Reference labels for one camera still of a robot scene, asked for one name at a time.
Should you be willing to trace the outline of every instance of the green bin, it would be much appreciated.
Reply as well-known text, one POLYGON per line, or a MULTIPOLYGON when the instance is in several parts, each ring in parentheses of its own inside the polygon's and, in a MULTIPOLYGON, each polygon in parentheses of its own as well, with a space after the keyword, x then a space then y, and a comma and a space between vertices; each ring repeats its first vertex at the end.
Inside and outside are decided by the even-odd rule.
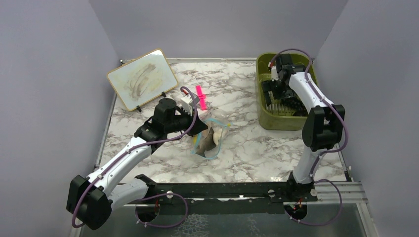
MULTIPOLYGON (((266 107, 265 98, 263 97, 262 87, 260 83, 264 80, 271 80, 271 72, 268 69, 268 64, 276 53, 264 53, 256 59, 256 77, 254 80, 256 87, 257 99, 257 118, 259 124, 267 130, 291 130, 297 131, 302 129, 307 117, 293 116, 294 110, 281 105, 279 100, 271 97, 272 105, 270 108, 266 107)), ((308 59, 300 54, 290 53, 294 63, 302 63, 306 67, 308 59)), ((313 67, 310 67, 309 73, 314 83, 317 83, 316 75, 313 67)))

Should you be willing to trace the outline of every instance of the small whiteboard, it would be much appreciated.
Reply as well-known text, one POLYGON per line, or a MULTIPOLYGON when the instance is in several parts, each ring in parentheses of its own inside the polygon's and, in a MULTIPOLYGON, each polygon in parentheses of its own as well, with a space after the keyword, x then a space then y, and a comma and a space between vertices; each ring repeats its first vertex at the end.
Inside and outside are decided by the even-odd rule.
POLYGON ((107 78, 129 111, 177 86, 177 79, 160 49, 110 71, 107 78))

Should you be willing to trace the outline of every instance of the marble table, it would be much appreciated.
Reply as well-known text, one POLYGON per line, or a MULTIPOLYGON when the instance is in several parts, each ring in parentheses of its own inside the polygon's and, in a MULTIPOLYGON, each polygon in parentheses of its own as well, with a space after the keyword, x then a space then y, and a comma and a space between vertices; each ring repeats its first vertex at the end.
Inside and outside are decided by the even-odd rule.
MULTIPOLYGON (((301 131, 268 131, 259 125, 254 62, 181 62, 172 63, 171 67, 179 86, 167 93, 169 98, 180 101, 180 86, 187 86, 195 92, 195 86, 199 84, 207 95, 208 109, 217 118, 226 118, 234 125, 216 159, 192 155, 191 138, 185 136, 163 144, 131 170, 123 183, 138 174, 145 174, 159 183, 287 180, 303 152, 301 131)), ((121 100, 116 99, 100 166, 116 155, 137 128, 153 115, 158 100, 143 106, 140 113, 127 111, 121 100)), ((316 180, 322 178, 346 180, 339 154, 325 155, 315 176, 316 180)))

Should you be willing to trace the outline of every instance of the pink plastic clip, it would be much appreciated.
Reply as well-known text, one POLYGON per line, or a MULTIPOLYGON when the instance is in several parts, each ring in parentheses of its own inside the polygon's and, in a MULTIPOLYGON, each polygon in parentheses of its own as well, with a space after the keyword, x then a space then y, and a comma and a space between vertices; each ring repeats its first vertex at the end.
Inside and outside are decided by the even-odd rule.
POLYGON ((205 104, 205 94, 202 93, 201 86, 197 85, 197 96, 199 98, 199 104, 201 105, 201 110, 207 110, 207 105, 205 104))

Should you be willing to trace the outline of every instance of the wall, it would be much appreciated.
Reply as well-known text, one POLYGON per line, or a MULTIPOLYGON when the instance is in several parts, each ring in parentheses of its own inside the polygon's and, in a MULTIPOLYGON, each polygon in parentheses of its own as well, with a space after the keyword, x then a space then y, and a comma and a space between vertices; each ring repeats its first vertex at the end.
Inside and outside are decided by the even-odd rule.
POLYGON ((120 58, 316 56, 347 0, 90 0, 120 58))
POLYGON ((346 107, 344 157, 383 237, 419 232, 418 9, 419 1, 349 0, 315 62, 322 89, 346 107))
POLYGON ((2 236, 67 236, 76 174, 93 169, 118 57, 87 0, 0 6, 2 236))

